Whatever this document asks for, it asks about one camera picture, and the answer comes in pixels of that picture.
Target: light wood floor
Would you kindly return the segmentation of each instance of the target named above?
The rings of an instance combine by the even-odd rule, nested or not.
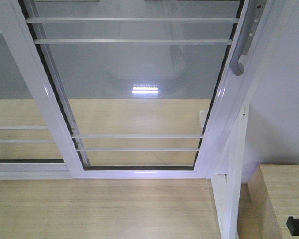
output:
[[[0,239],[219,239],[204,179],[0,181]]]

